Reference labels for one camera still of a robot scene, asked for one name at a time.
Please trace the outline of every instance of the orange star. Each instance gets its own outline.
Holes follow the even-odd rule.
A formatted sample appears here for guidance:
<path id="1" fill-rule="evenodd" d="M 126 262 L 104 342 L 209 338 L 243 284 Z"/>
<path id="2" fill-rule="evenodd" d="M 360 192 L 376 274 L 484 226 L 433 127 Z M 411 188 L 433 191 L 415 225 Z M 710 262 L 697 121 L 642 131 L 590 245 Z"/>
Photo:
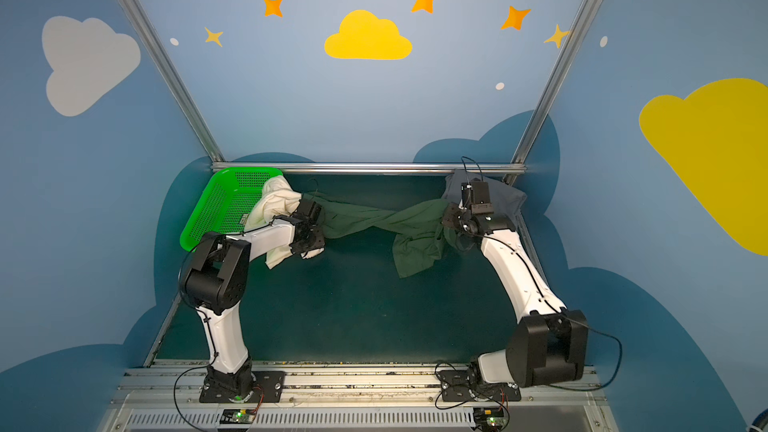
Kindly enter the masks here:
<path id="1" fill-rule="evenodd" d="M 276 15 L 278 17 L 282 17 L 283 13 L 280 12 L 280 2 L 283 2 L 283 0 L 264 0 L 264 4 L 266 4 L 264 17 L 268 15 Z"/>
<path id="2" fill-rule="evenodd" d="M 520 30 L 520 27 L 523 26 L 523 19 L 530 11 L 531 9 L 517 10 L 514 7 L 509 7 L 509 17 L 507 17 L 507 21 L 502 25 L 502 30 L 509 27 L 514 27 L 515 29 Z"/>
<path id="3" fill-rule="evenodd" d="M 411 12 L 416 12 L 417 10 L 426 10 L 431 14 L 433 1 L 434 0 L 416 0 L 416 3 L 413 5 L 413 10 L 411 10 Z"/>

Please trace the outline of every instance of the yellow star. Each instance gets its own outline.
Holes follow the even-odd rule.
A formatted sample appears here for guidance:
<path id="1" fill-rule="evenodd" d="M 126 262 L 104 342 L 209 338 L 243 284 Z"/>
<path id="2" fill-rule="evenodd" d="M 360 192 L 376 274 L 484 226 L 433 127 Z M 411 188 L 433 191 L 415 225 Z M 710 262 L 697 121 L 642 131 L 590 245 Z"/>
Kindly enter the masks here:
<path id="1" fill-rule="evenodd" d="M 502 30 L 509 27 L 514 27 L 515 29 L 520 30 L 520 27 L 523 26 L 523 19 L 530 11 L 531 9 L 517 10 L 514 7 L 509 7 L 509 17 L 507 17 L 507 21 L 502 25 Z"/>
<path id="2" fill-rule="evenodd" d="M 219 36 L 223 34 L 224 32 L 219 32 L 218 34 L 214 34 L 210 30 L 208 30 L 208 27 L 205 28 L 205 31 L 208 33 L 208 38 L 205 40 L 206 42 L 215 42 L 219 44 L 219 47 L 221 47 L 221 42 L 219 42 Z"/>
<path id="3" fill-rule="evenodd" d="M 416 12 L 417 10 L 426 10 L 431 14 L 433 1 L 434 0 L 416 0 L 416 3 L 413 5 L 413 10 L 411 10 L 411 12 Z"/>
<path id="4" fill-rule="evenodd" d="M 546 39 L 544 41 L 544 43 L 554 42 L 555 44 L 557 44 L 558 48 L 560 48 L 560 43 L 562 42 L 563 37 L 565 37 L 566 35 L 568 35 L 570 33 L 571 33 L 570 30 L 566 30 L 565 32 L 563 32 L 562 30 L 560 30 L 560 24 L 556 24 L 554 26 L 554 35 L 552 37 Z"/>
<path id="5" fill-rule="evenodd" d="M 283 2 L 283 0 L 264 0 L 264 4 L 266 4 L 264 17 L 268 15 L 276 15 L 278 17 L 282 17 L 283 13 L 280 12 L 280 2 Z"/>

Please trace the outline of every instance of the white cloud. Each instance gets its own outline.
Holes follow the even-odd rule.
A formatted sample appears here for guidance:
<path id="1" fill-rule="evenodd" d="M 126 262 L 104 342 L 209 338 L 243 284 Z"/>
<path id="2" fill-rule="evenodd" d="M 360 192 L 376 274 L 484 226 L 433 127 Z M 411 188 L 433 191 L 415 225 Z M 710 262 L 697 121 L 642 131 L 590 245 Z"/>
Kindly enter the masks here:
<path id="1" fill-rule="evenodd" d="M 43 26 L 43 51 L 53 69 L 45 91 L 54 109 L 72 117 L 128 77 L 141 52 L 131 36 L 116 34 L 99 19 L 56 16 Z"/>

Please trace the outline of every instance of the white cloth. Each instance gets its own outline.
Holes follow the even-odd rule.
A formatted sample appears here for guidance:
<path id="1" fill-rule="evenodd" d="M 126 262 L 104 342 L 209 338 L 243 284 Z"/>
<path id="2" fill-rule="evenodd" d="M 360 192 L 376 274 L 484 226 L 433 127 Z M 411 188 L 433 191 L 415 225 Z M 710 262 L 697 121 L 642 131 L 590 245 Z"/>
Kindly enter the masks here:
<path id="1" fill-rule="evenodd" d="M 250 211 L 248 219 L 245 220 L 244 231 L 254 230 L 263 227 L 272 222 L 275 216 L 290 216 L 299 206 L 301 194 L 294 192 L 283 176 L 277 176 L 264 182 L 261 188 L 261 199 Z M 324 249 L 318 248 L 301 255 L 302 258 L 312 258 L 320 254 Z M 266 266 L 274 268 L 283 260 L 290 257 L 293 253 L 290 251 L 290 245 L 275 247 L 266 253 Z"/>

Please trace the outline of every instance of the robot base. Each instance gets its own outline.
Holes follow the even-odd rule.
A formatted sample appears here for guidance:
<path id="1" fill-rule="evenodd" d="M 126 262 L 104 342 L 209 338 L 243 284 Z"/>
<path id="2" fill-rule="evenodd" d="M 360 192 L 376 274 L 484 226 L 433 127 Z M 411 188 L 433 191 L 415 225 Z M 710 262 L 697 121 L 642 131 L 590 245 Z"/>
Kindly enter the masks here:
<path id="1" fill-rule="evenodd" d="M 476 364 L 470 364 L 469 369 L 438 370 L 437 378 L 442 388 L 442 399 L 445 402 L 484 402 L 496 400 L 502 402 L 519 402 L 520 387 L 509 384 L 486 384 L 481 378 Z"/>
<path id="2" fill-rule="evenodd" d="M 237 372 L 225 374 L 209 366 L 200 392 L 200 402 L 202 404 L 280 402 L 285 372 L 251 371 L 250 367 L 250 360 L 246 360 Z"/>

